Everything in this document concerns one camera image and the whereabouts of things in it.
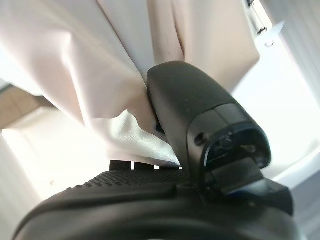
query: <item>curtain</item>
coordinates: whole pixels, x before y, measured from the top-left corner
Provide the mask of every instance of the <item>curtain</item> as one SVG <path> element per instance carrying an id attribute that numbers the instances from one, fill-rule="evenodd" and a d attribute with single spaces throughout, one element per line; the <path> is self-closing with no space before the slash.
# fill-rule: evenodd
<path id="1" fill-rule="evenodd" d="M 239 0 L 2 0 L 0 48 L 108 159 L 159 166 L 178 160 L 155 131 L 148 69 L 186 61 L 232 91 L 259 60 Z"/>

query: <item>textured black plastic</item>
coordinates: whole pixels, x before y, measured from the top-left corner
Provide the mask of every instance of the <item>textured black plastic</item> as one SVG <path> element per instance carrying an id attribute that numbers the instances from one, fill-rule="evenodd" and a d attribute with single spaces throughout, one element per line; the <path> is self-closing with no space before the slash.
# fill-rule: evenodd
<path id="1" fill-rule="evenodd" d="M 107 171 L 83 185 L 60 192 L 43 201 L 20 223 L 17 232 L 32 218 L 44 212 L 167 198 L 176 192 L 176 185 L 188 184 L 183 170 L 119 170 Z"/>
<path id="2" fill-rule="evenodd" d="M 171 61 L 147 73 L 149 97 L 182 168 L 189 174 L 187 132 L 200 114 L 237 103 L 217 82 L 185 62 Z"/>
<path id="3" fill-rule="evenodd" d="M 204 203 L 185 184 L 181 170 L 154 171 L 155 178 L 148 172 L 105 172 L 57 194 L 32 211 L 14 240 L 303 239 L 292 218 L 278 209 L 241 200 Z M 159 187 L 167 184 L 174 186 L 173 191 Z M 130 188 L 137 195 L 150 191 L 156 197 L 127 197 L 123 190 Z M 116 191 L 121 200 L 110 202 L 108 195 Z M 86 204 L 85 195 L 90 195 Z M 102 195 L 105 199 L 96 201 Z"/>

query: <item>white wall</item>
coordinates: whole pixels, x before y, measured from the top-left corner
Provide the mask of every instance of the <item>white wall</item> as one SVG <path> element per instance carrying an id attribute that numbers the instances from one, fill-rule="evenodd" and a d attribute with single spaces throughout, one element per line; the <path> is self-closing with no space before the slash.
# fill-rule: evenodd
<path id="1" fill-rule="evenodd" d="M 40 197 L 0 134 L 0 239 L 10 240 Z"/>
<path id="2" fill-rule="evenodd" d="M 40 108 L 2 134 L 41 199 L 109 170 L 104 141 L 55 108 Z"/>
<path id="3" fill-rule="evenodd" d="M 263 172 L 277 179 L 294 164 L 306 162 L 308 155 L 319 152 L 320 111 L 280 39 L 275 39 L 271 48 L 263 44 L 257 48 L 260 61 L 233 96 L 266 132 L 272 163 Z"/>
<path id="4" fill-rule="evenodd" d="M 3 89 L 4 87 L 6 87 L 8 85 L 7 82 L 3 81 L 1 78 L 0 78 L 0 90 Z"/>

